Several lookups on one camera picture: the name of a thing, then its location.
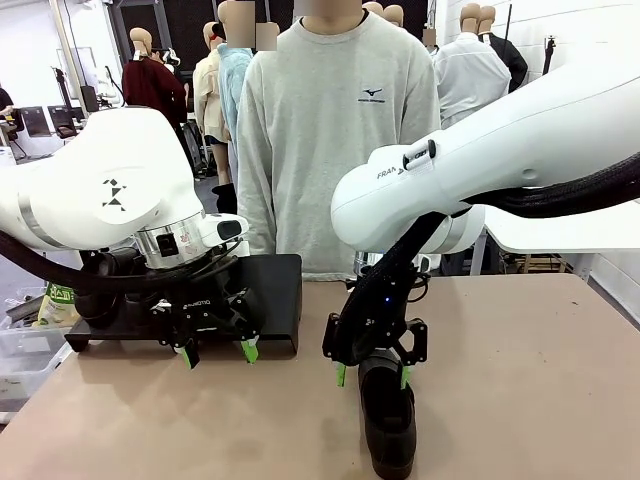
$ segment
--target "table leg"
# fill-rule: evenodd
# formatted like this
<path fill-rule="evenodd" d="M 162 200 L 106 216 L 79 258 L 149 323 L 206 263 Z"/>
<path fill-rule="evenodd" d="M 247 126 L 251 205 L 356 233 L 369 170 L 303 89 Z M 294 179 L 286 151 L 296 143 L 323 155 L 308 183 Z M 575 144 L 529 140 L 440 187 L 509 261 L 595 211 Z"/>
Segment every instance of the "table leg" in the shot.
<path fill-rule="evenodd" d="M 476 240 L 473 247 L 473 257 L 471 258 L 470 275 L 480 275 L 482 273 L 482 260 L 484 259 L 484 247 L 487 244 L 487 229 L 483 228 L 482 233 Z"/>
<path fill-rule="evenodd" d="M 573 273 L 578 275 L 585 282 L 588 282 L 589 277 L 591 276 L 593 259 L 595 257 L 595 253 L 578 253 L 576 255 L 576 264 L 573 266 Z"/>

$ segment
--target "black jacket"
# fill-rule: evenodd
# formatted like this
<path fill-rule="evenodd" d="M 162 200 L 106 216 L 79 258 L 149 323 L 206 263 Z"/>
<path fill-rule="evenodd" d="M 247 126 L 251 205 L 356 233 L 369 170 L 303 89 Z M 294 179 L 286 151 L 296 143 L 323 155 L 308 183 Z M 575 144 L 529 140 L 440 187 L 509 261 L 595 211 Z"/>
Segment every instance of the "black jacket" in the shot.
<path fill-rule="evenodd" d="M 487 34 L 479 36 L 480 41 L 483 40 L 482 37 L 485 35 Z M 511 72 L 511 83 L 509 84 L 509 93 L 511 93 L 524 82 L 524 78 L 527 76 L 527 70 L 529 70 L 529 65 L 527 65 L 527 62 L 522 58 L 518 49 L 509 40 L 496 37 L 493 33 L 489 33 L 488 35 L 491 47 Z"/>

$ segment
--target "black platform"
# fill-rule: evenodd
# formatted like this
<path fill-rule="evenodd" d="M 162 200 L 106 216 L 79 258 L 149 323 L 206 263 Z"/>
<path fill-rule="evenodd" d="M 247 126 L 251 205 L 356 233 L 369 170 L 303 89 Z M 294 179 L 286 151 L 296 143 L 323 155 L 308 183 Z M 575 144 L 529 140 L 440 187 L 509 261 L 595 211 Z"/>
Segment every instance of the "black platform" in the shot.
<path fill-rule="evenodd" d="M 266 313 L 260 343 L 273 340 L 290 342 L 298 351 L 298 325 L 302 311 L 302 260 L 298 255 L 255 255 L 243 257 L 230 270 L 231 282 L 249 287 L 260 298 Z M 89 340 L 158 340 L 162 332 L 151 325 L 136 325 L 135 319 L 119 314 L 104 329 L 89 326 L 80 319 L 65 335 L 76 352 L 83 351 Z M 239 337 L 215 330 L 197 332 L 197 340 L 239 341 Z"/>

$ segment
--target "mannequin in black jacket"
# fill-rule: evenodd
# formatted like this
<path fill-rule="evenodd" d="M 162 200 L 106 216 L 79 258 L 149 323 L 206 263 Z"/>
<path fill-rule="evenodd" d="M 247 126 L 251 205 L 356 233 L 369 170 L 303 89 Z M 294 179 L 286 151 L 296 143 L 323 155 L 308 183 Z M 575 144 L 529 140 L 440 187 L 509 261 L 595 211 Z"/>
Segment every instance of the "mannequin in black jacket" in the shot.
<path fill-rule="evenodd" d="M 491 26 L 495 21 L 496 9 L 493 7 L 482 7 L 480 10 L 478 38 L 481 42 L 491 44 L 491 47 L 511 72 L 511 83 L 509 84 L 509 93 L 511 93 L 522 85 L 522 82 L 524 82 L 527 76 L 529 66 L 513 43 L 504 38 L 496 37 L 491 33 Z"/>

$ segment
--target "light blue shirt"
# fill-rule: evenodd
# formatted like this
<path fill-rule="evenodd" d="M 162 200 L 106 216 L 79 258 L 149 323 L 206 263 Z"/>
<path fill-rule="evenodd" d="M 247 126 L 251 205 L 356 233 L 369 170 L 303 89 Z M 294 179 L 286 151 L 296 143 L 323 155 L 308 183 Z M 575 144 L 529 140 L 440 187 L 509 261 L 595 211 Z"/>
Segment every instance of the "light blue shirt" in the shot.
<path fill-rule="evenodd" d="M 220 85 L 220 104 L 222 115 L 231 133 L 231 143 L 235 152 L 238 151 L 238 108 L 242 95 L 244 77 L 253 58 L 249 48 L 230 48 L 226 43 L 218 45 L 220 54 L 220 71 L 218 83 Z"/>

